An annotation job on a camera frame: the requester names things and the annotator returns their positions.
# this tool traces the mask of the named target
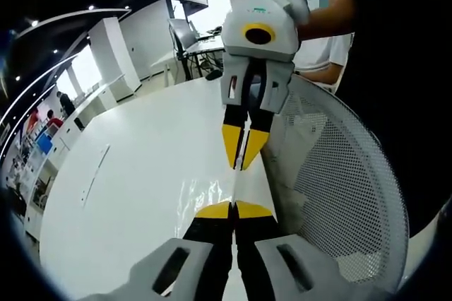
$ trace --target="person in red shirt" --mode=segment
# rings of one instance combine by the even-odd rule
[[[32,131],[32,129],[35,127],[37,121],[39,120],[37,113],[38,113],[37,108],[35,108],[30,115],[30,119],[28,120],[28,126],[27,126],[28,133],[30,133]]]
[[[47,126],[55,124],[57,127],[61,128],[61,126],[63,125],[63,121],[54,117],[54,111],[52,109],[47,112],[47,117],[49,118]]]

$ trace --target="yellow camera ring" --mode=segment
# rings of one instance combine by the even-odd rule
[[[250,23],[242,30],[245,38],[255,45],[266,45],[275,40],[275,31],[264,23]]]

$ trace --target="desk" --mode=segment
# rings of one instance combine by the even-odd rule
[[[261,157],[245,172],[228,165],[223,117],[220,82],[200,78],[91,121],[61,166],[42,219],[41,264],[71,299],[127,282],[136,262],[182,237],[204,206],[234,196],[275,213]],[[224,300],[246,299],[239,280],[235,267]]]
[[[185,52],[188,56],[205,54],[206,52],[217,52],[225,48],[221,35],[208,40],[200,41],[192,45]]]
[[[168,70],[171,72],[172,80],[168,74]],[[185,81],[185,76],[180,76],[183,72],[183,65],[177,59],[176,52],[172,50],[160,57],[156,62],[150,65],[150,75],[154,76],[158,73],[164,72],[165,86],[179,84]]]
[[[43,210],[33,202],[37,183],[39,179],[43,182],[48,182],[57,176],[66,156],[81,135],[80,130],[74,123],[76,118],[82,119],[86,126],[95,116],[117,106],[116,100],[109,90],[111,84],[116,83],[116,81],[101,85],[77,107],[52,137],[52,149],[47,155],[43,154],[37,146],[30,154],[22,182],[23,188],[21,189],[27,204],[24,230],[37,241],[40,241],[43,213]],[[49,183],[46,194],[51,188],[52,184]]]
[[[221,35],[217,35],[208,40],[195,43],[185,51],[184,56],[186,58],[189,58],[191,56],[195,58],[196,68],[198,69],[199,77],[203,77],[201,73],[201,67],[199,65],[198,55],[208,54],[209,52],[211,52],[214,54],[213,58],[215,58],[215,52],[222,51],[224,50],[224,48],[225,46],[223,44]]]

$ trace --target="office chair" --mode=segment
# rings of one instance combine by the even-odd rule
[[[349,282],[395,293],[408,222],[379,142],[341,101],[292,76],[263,160],[278,220],[332,256]]]

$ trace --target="window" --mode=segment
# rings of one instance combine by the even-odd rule
[[[56,87],[58,88],[58,91],[67,94],[71,100],[77,97],[77,92],[74,89],[66,70],[63,71],[60,77],[56,80]]]
[[[171,0],[172,10],[174,11],[174,18],[181,20],[185,19],[185,11],[182,3],[176,0]]]
[[[225,22],[226,15],[231,11],[230,0],[208,0],[209,7],[189,16],[197,31],[204,33],[215,29]]]
[[[72,68],[84,93],[87,93],[93,85],[102,80],[102,75],[89,45],[72,61]]]

